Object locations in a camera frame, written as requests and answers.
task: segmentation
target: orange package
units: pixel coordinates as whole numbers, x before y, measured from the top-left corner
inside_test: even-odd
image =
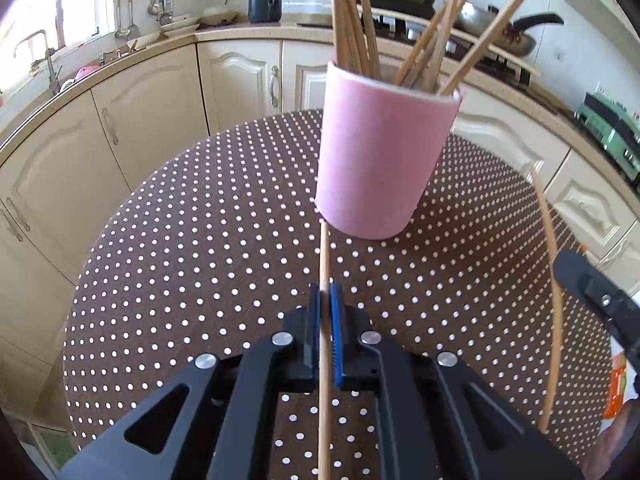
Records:
[[[620,352],[611,358],[611,379],[609,382],[609,399],[604,409],[604,418],[615,418],[622,409],[626,388],[626,358]]]

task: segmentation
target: wok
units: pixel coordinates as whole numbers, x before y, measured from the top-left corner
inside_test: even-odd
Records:
[[[482,10],[469,2],[462,7],[457,19],[456,28],[463,30],[478,38],[491,25],[498,15],[498,9],[489,6],[488,10]],[[544,25],[545,23],[557,23],[564,25],[564,20],[554,12],[543,12],[525,16],[507,25],[502,35],[495,41],[494,45],[510,52],[514,56],[525,57],[533,52],[536,47],[536,40],[525,33],[525,30]]]

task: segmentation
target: brown tablecloth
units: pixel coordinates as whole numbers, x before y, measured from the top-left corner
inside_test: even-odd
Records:
[[[285,114],[204,139],[143,182],[105,226],[65,342],[79,446],[198,354],[242,352],[307,303],[319,268],[321,120],[318,111]],[[577,248],[553,216],[559,245]],[[456,351],[538,420],[551,291],[536,195],[516,171],[450,136],[401,235],[368,242],[333,230],[330,241],[345,302],[364,308],[376,330],[413,352]],[[550,438],[579,462],[605,406],[609,338],[571,297],[564,316]],[[336,391],[333,402],[334,478],[378,478],[372,397]],[[282,396],[269,478],[314,477],[316,405],[315,394]]]

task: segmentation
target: silver bolt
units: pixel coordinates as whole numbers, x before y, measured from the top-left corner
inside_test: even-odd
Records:
[[[453,352],[440,352],[436,358],[440,366],[451,368],[458,362],[458,357]]]
[[[360,340],[365,345],[377,345],[380,341],[382,341],[382,336],[378,332],[374,332],[373,330],[367,330],[363,332],[360,336]]]
[[[288,346],[293,343],[293,336],[289,332],[276,332],[271,336],[271,342],[276,346]]]
[[[213,354],[200,354],[196,357],[196,366],[202,370],[213,368],[218,362],[218,358]]]

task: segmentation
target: pink cup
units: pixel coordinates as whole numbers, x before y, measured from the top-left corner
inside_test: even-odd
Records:
[[[368,79],[329,63],[316,205],[349,236],[383,240],[409,223],[461,98]]]

